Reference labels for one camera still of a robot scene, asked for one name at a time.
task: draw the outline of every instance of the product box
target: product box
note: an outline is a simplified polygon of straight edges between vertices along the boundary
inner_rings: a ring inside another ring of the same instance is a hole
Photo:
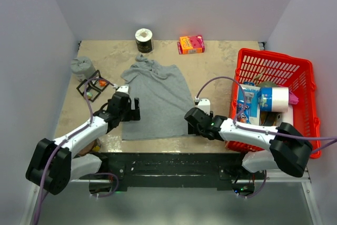
[[[177,42],[179,54],[194,54],[205,52],[205,44],[201,35],[183,36]]]
[[[246,98],[246,108],[241,115],[237,118],[237,121],[242,123],[248,123],[253,125],[260,125],[260,106],[257,94],[260,88],[251,85],[241,85],[244,90],[244,96]],[[241,90],[238,90],[236,113],[239,113],[243,107],[243,94]]]

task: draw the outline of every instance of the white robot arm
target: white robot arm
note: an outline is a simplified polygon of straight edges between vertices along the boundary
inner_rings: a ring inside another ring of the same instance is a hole
[[[67,142],[57,152],[52,165],[49,167],[44,184],[46,191],[51,194],[58,194],[69,181],[98,172],[102,167],[100,155],[87,154],[76,158],[80,150],[95,139],[109,133],[121,121],[140,120],[139,99],[134,99],[135,109],[132,110],[128,86],[126,85],[118,88],[106,105],[106,110],[103,109],[103,106],[93,114],[92,121],[86,121],[70,133],[53,141],[48,139],[39,141],[28,166],[26,179],[37,185],[40,184],[48,158],[64,140],[67,140]]]
[[[184,117],[189,123],[190,134],[198,134],[210,140],[238,141],[263,148],[264,151],[248,152],[245,155],[242,166],[249,172],[280,169],[294,177],[300,178],[303,175],[312,152],[311,143],[296,138],[265,134],[279,132],[302,136],[292,125],[281,123],[278,127],[267,127],[236,122],[238,126],[252,129],[251,131],[243,130],[238,128],[232,119],[219,115],[213,117],[209,111],[210,107],[206,106],[209,103],[208,100],[200,102]]]

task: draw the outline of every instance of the orange snack box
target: orange snack box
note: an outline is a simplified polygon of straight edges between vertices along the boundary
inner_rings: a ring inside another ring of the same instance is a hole
[[[179,54],[194,54],[205,52],[205,44],[201,35],[183,36],[177,42]]]

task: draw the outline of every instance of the gray wall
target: gray wall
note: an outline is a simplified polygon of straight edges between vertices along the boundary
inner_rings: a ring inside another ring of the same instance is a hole
[[[291,0],[267,42],[269,50],[310,59],[317,84],[321,136],[337,135],[337,0]],[[309,172],[326,225],[337,220],[337,144],[310,161]]]
[[[201,33],[206,40],[265,41],[290,0],[57,0],[84,40],[133,40],[148,27],[156,39]]]
[[[76,41],[55,0],[0,0],[0,224],[19,224],[37,142],[53,137]]]

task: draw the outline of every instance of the gray t-shirt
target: gray t-shirt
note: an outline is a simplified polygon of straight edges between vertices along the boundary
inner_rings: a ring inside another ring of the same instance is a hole
[[[122,74],[130,97],[140,98],[140,121],[123,123],[122,139],[158,139],[187,134],[184,115],[194,106],[186,80],[176,65],[161,66],[143,55]]]

